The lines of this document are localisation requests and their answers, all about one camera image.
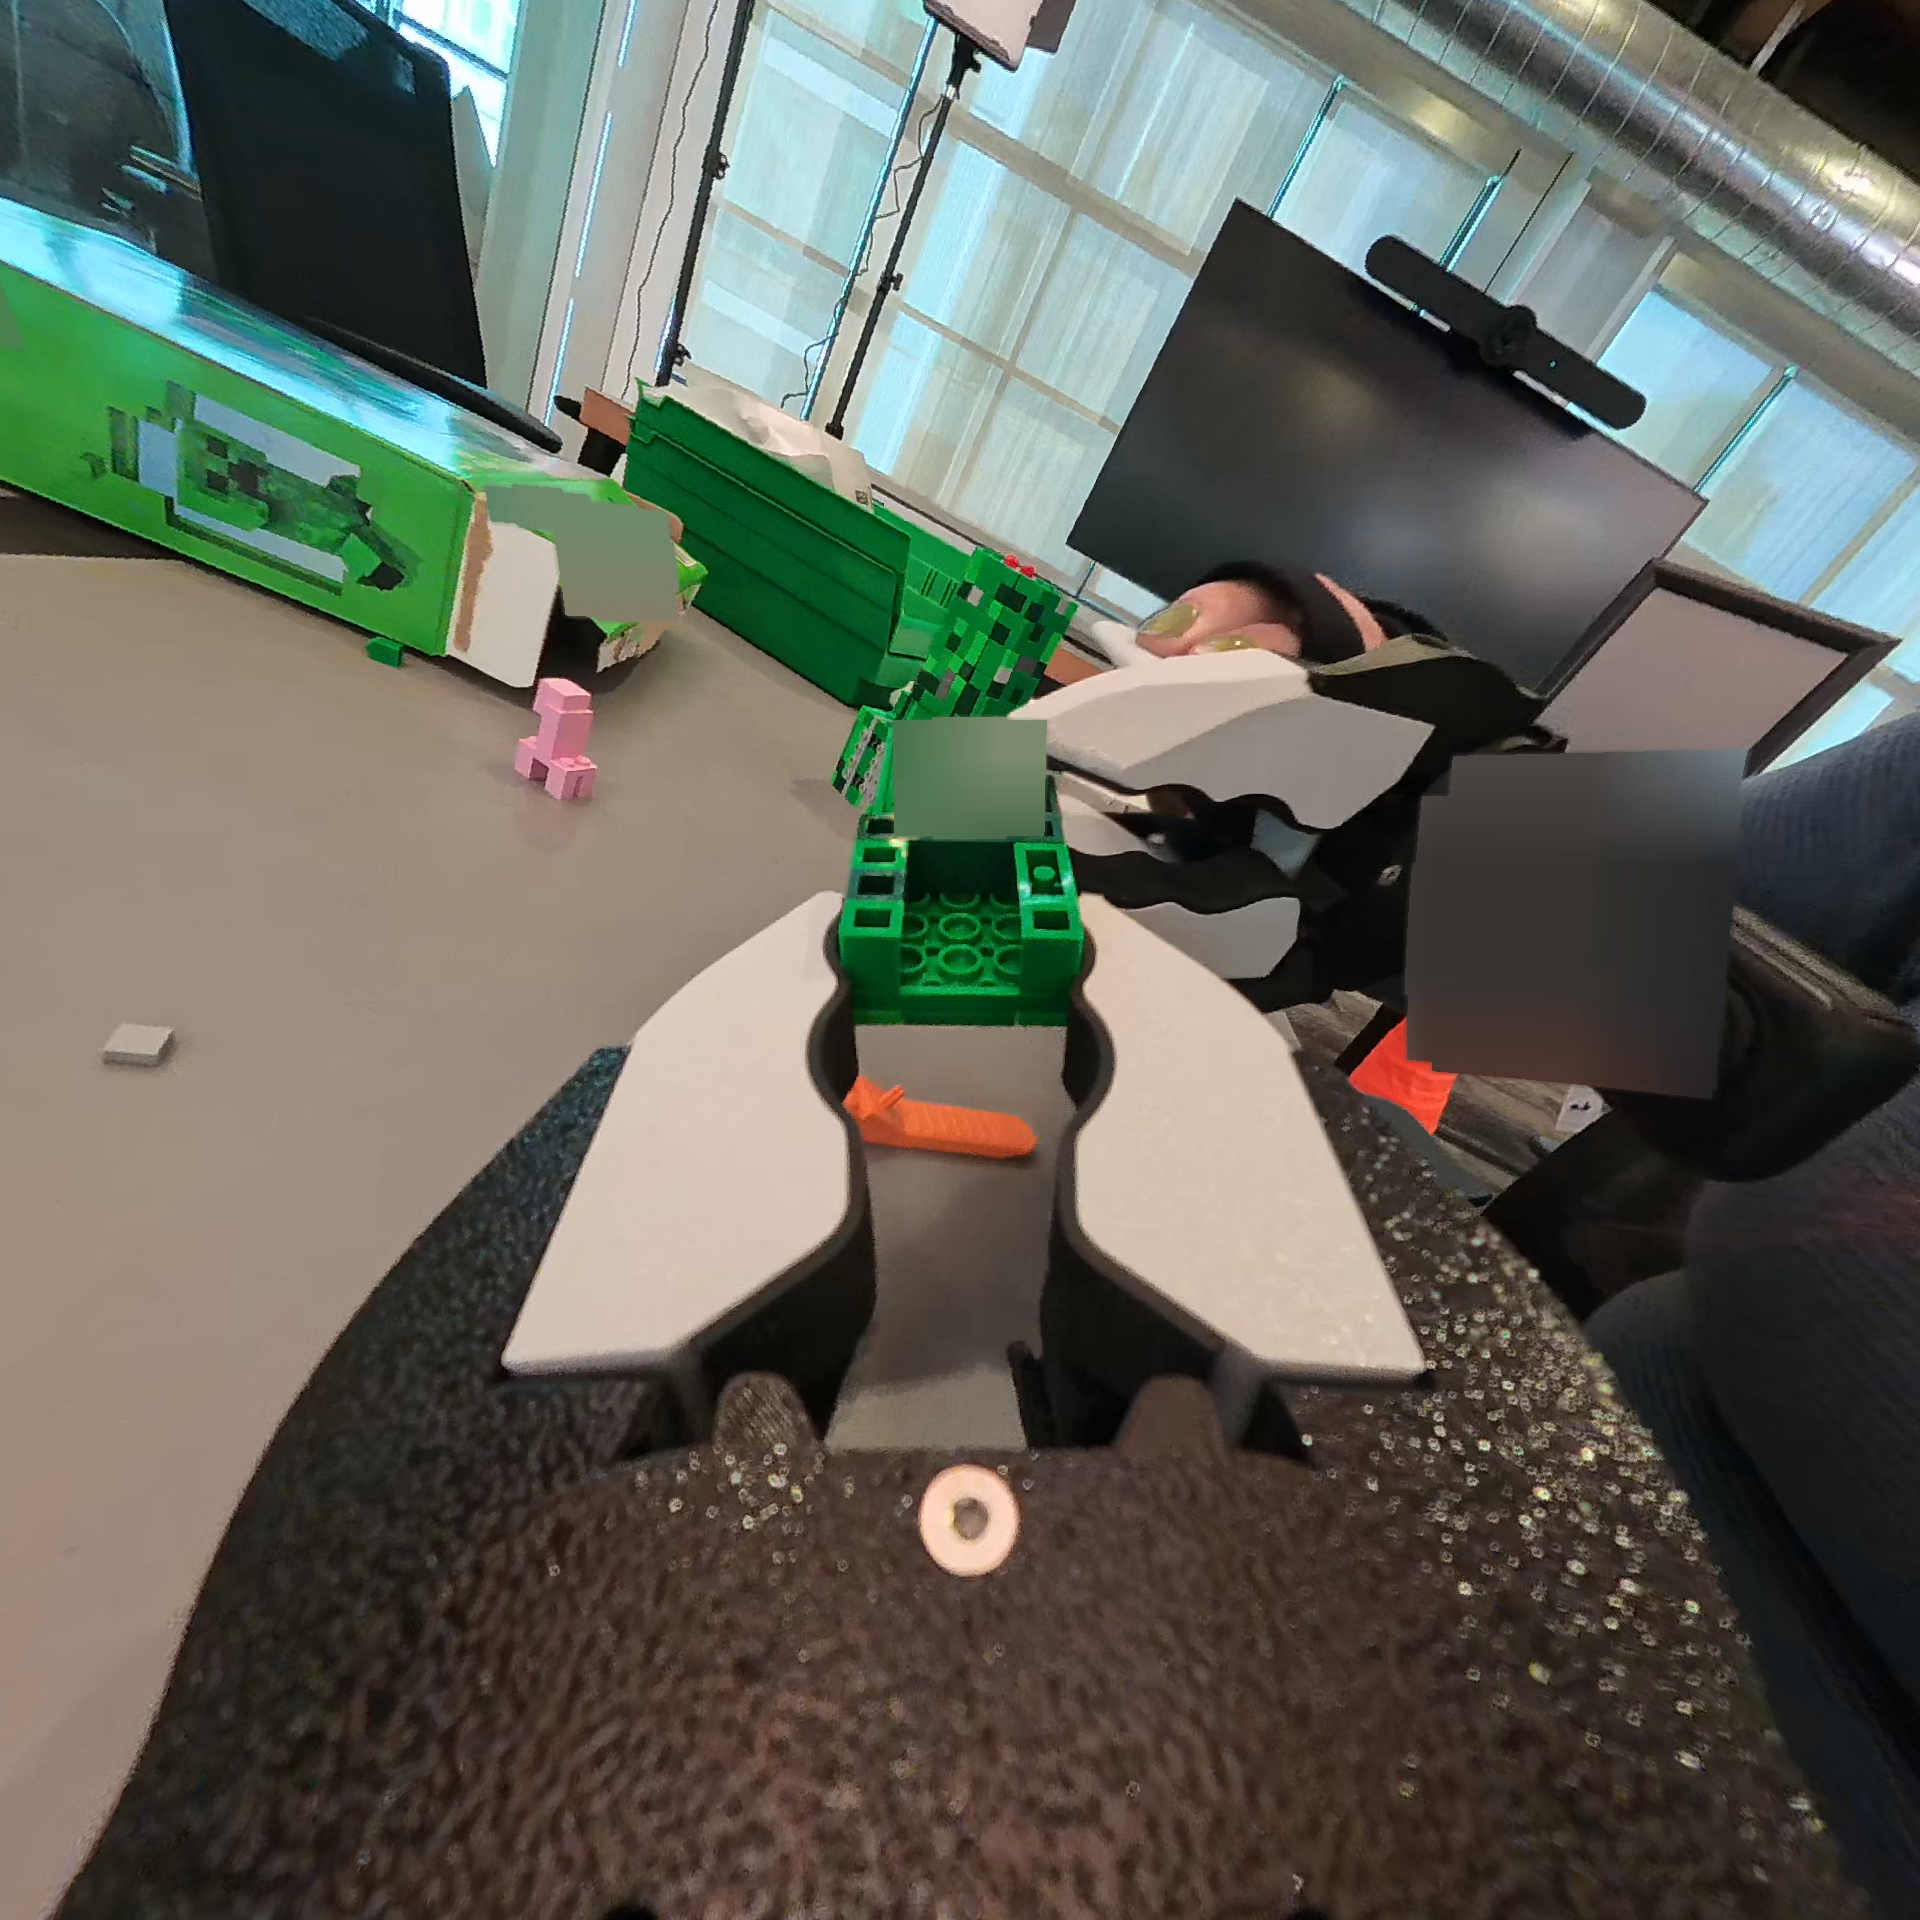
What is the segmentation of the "orange fabric item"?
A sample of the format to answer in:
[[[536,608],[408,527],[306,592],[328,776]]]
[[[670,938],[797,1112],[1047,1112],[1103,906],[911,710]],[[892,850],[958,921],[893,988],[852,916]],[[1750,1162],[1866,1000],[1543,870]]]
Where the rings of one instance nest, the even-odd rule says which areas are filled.
[[[1391,1016],[1380,1040],[1367,1046],[1349,1078],[1359,1094],[1403,1111],[1429,1135],[1435,1135],[1455,1089],[1459,1072],[1413,1058],[1405,1020]]]

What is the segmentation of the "black monitor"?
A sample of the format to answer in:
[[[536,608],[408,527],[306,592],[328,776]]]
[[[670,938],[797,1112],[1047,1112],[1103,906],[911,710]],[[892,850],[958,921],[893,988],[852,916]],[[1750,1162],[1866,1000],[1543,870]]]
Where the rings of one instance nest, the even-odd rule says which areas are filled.
[[[1230,561],[1323,570],[1543,685],[1706,505],[1238,201],[1068,544],[1165,599]]]

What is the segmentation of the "orange brick separator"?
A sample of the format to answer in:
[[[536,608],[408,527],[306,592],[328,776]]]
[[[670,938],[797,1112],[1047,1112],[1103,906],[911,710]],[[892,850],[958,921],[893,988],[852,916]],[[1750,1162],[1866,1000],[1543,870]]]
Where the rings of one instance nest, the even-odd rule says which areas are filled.
[[[1023,1160],[1039,1143],[1016,1114],[916,1098],[901,1086],[883,1087],[863,1073],[846,1093],[844,1105],[866,1145]]]

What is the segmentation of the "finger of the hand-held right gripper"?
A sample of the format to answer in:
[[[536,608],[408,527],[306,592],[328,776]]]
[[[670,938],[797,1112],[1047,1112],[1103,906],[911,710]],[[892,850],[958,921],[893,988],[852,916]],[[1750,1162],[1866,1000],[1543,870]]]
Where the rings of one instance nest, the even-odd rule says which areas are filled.
[[[1339,701],[1269,652],[1159,657],[1036,700],[1047,753],[1116,788],[1190,786],[1208,799],[1371,802],[1434,726]]]
[[[1094,806],[1063,798],[1063,833],[1082,896],[1149,927],[1194,961],[1231,980],[1269,976],[1299,936],[1299,869],[1306,841],[1275,853],[1263,829],[1230,826],[1184,810]]]

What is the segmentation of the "pink brick pig figure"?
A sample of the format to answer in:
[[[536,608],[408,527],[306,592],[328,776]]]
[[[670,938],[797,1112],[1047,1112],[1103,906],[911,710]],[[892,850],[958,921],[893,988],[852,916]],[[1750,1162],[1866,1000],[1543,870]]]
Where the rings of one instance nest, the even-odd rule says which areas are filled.
[[[571,678],[539,678],[534,734],[516,743],[515,775],[539,783],[551,799],[589,799],[597,783],[589,736],[589,690]]]

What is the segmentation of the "green brick assembly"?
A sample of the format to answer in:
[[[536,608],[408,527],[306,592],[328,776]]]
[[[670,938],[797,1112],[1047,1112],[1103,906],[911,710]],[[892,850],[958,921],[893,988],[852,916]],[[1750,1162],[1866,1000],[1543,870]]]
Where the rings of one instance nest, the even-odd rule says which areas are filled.
[[[1085,965],[1055,799],[1038,837],[906,837],[859,818],[836,965],[861,1025],[1066,1025]]]

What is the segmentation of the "silver ventilation duct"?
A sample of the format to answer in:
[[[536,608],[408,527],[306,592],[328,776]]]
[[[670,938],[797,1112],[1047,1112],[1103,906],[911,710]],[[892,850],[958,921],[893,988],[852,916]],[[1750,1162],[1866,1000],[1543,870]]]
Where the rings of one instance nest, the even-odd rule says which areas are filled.
[[[1918,184],[1652,4],[1349,2],[1693,239],[1918,373]]]

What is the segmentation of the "grey desk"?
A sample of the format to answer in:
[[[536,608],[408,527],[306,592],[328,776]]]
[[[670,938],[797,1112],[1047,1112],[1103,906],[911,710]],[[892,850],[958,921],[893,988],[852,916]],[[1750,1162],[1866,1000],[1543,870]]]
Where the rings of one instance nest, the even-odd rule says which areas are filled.
[[[351,1312],[850,832],[846,720],[702,617],[552,802],[526,695],[50,518],[4,506],[4,1914],[84,1863]],[[122,1022],[170,1063],[103,1063]]]

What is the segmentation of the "grey framed board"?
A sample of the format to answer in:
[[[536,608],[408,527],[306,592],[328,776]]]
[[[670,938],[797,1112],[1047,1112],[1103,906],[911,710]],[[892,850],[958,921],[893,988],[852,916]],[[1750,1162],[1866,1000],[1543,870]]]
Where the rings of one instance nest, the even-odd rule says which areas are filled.
[[[1655,559],[1543,685],[1573,752],[1744,752],[1764,773],[1898,639],[1707,570]]]

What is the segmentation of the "black webcam bar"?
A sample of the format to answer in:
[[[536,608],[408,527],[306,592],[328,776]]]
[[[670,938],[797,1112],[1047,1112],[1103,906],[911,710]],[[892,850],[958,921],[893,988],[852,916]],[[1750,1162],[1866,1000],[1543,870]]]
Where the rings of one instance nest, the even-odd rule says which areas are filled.
[[[1365,255],[1365,272],[1471,344],[1490,370],[1522,376],[1611,429],[1628,429],[1643,417],[1647,401],[1636,389],[1550,336],[1528,305],[1492,300],[1402,238],[1378,238]]]

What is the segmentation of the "white crumpled paper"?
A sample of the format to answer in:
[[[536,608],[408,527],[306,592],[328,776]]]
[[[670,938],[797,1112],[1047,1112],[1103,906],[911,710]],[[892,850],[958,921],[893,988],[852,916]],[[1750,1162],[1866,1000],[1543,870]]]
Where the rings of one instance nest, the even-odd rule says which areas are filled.
[[[795,465],[856,506],[866,511],[872,506],[872,476],[866,461],[850,444],[824,431],[824,426],[719,376],[693,376],[663,389],[663,394],[684,401],[693,414],[725,426],[735,438]]]

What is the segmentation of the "green toy box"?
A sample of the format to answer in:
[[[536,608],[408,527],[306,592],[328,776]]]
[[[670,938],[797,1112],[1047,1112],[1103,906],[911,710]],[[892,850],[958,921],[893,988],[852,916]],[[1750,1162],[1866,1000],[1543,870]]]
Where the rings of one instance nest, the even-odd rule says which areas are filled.
[[[557,617],[647,653],[674,518],[127,239],[6,198],[3,476],[405,653],[534,685]]]

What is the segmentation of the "person's right forearm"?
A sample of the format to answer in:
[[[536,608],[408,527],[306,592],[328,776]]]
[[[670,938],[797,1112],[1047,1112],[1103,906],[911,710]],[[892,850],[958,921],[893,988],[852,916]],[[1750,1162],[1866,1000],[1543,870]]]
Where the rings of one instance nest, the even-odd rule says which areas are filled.
[[[1237,559],[1216,566],[1198,585],[1213,580],[1252,580],[1286,590],[1308,617],[1302,661],[1309,665],[1334,665],[1402,637],[1445,639],[1426,614],[1376,593],[1359,593],[1319,570]]]

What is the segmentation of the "person's dark trousers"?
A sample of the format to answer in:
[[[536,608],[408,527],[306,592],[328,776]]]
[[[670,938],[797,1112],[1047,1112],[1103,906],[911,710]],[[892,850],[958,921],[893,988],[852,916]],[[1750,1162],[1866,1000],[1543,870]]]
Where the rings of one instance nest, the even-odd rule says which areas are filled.
[[[1916,1080],[1752,1183],[1610,1114],[1488,1217],[1686,1487],[1850,1874],[1918,1914]]]

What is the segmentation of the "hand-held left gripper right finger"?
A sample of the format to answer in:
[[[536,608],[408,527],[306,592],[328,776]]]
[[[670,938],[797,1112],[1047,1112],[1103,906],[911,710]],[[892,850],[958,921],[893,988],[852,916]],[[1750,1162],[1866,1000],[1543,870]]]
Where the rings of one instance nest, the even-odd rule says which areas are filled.
[[[1234,1444],[1283,1385],[1405,1388],[1429,1362],[1283,1034],[1159,933],[1084,898],[1043,1282],[1047,1439],[1107,1446],[1159,1378]]]

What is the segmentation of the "person's right hand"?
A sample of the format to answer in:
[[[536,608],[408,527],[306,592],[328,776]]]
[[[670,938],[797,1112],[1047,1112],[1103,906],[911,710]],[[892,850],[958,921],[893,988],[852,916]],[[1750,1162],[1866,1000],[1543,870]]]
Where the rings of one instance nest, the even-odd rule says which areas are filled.
[[[1308,617],[1286,590],[1252,580],[1200,583],[1165,602],[1133,633],[1149,655],[1269,652],[1308,657]]]

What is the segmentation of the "green pixelated brick figure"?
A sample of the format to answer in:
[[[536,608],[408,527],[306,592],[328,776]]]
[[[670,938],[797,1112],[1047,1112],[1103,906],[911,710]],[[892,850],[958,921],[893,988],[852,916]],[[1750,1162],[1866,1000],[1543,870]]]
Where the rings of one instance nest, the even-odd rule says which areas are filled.
[[[1036,700],[1075,613],[1055,583],[988,546],[958,573],[911,559],[893,642],[854,710],[832,788],[859,808],[883,808],[898,720],[996,717]]]

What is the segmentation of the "black office chair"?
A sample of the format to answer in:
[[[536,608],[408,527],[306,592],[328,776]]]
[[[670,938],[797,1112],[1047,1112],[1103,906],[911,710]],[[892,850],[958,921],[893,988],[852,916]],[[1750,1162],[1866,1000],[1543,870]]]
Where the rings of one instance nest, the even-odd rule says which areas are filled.
[[[515,437],[488,386],[447,68],[347,2],[167,2],[214,281]]]

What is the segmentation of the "green plastic tray stack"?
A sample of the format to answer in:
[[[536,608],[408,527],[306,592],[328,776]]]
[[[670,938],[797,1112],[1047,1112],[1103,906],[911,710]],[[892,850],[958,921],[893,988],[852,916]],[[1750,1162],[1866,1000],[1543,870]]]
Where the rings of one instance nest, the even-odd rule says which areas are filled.
[[[640,397],[621,481],[684,518],[700,609],[846,706],[908,680],[971,551],[861,506],[684,397]]]

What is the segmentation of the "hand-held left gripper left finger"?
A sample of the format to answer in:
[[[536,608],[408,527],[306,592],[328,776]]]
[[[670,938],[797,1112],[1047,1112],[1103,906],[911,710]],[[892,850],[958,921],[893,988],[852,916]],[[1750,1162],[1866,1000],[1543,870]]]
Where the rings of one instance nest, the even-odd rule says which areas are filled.
[[[506,1375],[652,1378],[670,1444],[711,1433],[735,1375],[779,1375],[827,1431],[875,1308],[842,904],[803,901],[635,1033]]]

